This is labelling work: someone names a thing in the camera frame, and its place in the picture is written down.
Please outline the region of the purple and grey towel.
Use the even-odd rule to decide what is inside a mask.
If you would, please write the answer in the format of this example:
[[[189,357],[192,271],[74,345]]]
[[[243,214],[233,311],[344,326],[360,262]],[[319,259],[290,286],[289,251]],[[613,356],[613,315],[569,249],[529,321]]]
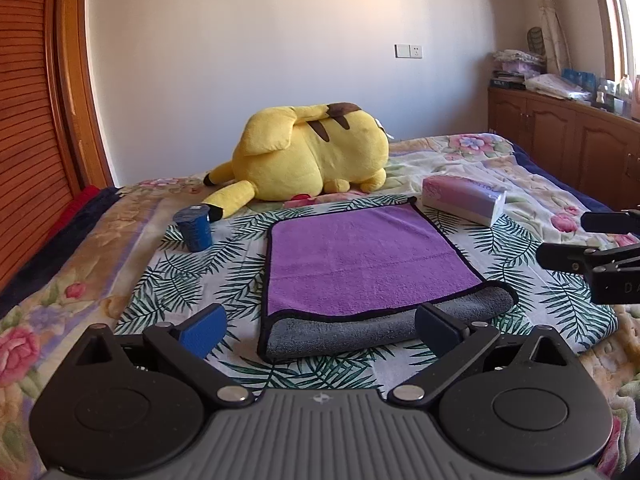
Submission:
[[[411,340],[426,302],[471,324],[506,314],[518,293],[483,278],[414,200],[279,221],[257,353],[280,363]]]

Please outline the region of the wooden cabinet row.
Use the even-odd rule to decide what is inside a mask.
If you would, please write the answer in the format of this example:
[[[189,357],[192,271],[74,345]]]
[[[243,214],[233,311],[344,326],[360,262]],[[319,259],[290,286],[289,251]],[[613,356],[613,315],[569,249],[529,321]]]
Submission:
[[[488,127],[553,177],[613,209],[639,205],[639,124],[533,92],[490,88]]]

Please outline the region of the floral bed quilt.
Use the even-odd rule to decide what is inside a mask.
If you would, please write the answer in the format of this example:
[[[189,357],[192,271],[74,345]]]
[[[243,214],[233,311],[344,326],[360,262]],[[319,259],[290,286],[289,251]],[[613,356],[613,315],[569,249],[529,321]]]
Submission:
[[[617,248],[634,237],[582,230],[579,218],[598,210],[596,200],[556,180],[515,144],[492,133],[450,134],[394,143],[381,195],[418,195],[429,174],[455,174],[498,185],[506,191],[506,209],[526,226],[582,231]],[[35,479],[42,465],[28,432],[28,415],[43,387],[93,323],[115,330],[134,288],[160,248],[172,215],[205,194],[200,177],[143,181],[121,188],[120,200],[102,216],[50,281],[1,315],[1,474],[6,479]],[[366,196],[349,193],[320,197],[297,206],[254,203],[235,217],[268,210],[349,202]],[[615,306],[617,330],[578,353],[614,414],[611,443],[600,469],[619,474],[639,453],[639,309]]]

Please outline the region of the pink tissue pack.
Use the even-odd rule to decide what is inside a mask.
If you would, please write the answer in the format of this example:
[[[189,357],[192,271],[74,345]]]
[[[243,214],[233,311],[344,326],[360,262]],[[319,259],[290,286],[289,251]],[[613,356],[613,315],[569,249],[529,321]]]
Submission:
[[[429,176],[422,182],[422,204],[490,228],[506,203],[502,188],[456,176]]]

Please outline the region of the blue cup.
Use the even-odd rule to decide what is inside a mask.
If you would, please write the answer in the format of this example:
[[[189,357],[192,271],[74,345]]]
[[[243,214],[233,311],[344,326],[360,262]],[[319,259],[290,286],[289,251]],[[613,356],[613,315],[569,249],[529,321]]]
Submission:
[[[207,205],[197,204],[180,209],[172,217],[190,252],[202,252],[213,245],[208,214]]]

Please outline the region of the bottles on cabinet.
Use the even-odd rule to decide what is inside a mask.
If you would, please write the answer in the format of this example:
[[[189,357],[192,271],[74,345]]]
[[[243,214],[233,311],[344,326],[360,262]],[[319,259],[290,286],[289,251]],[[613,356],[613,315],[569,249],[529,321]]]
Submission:
[[[639,114],[634,111],[634,89],[627,75],[620,81],[600,78],[594,106],[635,122],[639,120]]]

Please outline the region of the blue boxes on cabinet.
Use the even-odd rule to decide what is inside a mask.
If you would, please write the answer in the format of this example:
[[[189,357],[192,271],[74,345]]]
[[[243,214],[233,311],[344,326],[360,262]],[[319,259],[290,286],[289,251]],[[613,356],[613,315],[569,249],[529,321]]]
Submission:
[[[597,90],[598,78],[594,73],[564,68],[562,77],[572,84],[576,84],[576,86],[579,86],[585,92],[594,93]]]

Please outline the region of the white folded cloth on cabinet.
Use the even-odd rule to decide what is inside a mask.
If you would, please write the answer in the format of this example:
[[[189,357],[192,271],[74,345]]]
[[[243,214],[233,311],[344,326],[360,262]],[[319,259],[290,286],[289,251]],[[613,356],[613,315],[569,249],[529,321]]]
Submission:
[[[527,91],[550,96],[553,99],[584,102],[591,100],[590,92],[555,74],[542,74],[528,78],[524,84]]]

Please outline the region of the red dark blanket edge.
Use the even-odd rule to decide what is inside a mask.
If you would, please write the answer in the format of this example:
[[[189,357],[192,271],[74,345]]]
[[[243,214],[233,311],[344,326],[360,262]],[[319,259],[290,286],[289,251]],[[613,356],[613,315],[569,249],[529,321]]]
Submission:
[[[119,188],[89,185],[65,207],[46,242],[1,291],[1,315],[42,289],[62,269],[102,216],[120,200]]]

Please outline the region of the stack of folded linens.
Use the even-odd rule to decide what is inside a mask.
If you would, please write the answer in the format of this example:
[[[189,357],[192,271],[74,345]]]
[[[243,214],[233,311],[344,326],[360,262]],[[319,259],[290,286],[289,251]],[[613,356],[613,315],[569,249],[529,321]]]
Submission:
[[[544,74],[547,68],[544,56],[514,49],[495,52],[492,62],[489,85],[500,89],[525,90],[526,80]]]

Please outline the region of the yellow Pikachu plush toy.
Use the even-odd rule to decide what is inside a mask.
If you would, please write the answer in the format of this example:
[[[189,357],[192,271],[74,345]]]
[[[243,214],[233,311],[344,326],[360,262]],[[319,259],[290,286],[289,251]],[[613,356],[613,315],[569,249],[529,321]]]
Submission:
[[[246,123],[232,159],[203,183],[211,222],[252,200],[286,202],[297,195],[372,193],[386,181],[390,142],[381,123],[354,103],[269,107]]]

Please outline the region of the wooden louvered wardrobe door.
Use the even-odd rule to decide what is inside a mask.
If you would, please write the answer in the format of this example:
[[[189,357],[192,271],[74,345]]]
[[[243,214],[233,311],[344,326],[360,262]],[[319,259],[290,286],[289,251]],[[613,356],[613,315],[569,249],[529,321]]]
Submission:
[[[1,281],[108,168],[90,81],[86,0],[1,0]]]

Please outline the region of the white wall switch outlet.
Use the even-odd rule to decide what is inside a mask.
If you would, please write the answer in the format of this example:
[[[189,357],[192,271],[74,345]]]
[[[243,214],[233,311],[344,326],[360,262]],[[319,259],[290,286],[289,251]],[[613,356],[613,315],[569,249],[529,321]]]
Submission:
[[[423,58],[420,44],[395,44],[395,58]]]

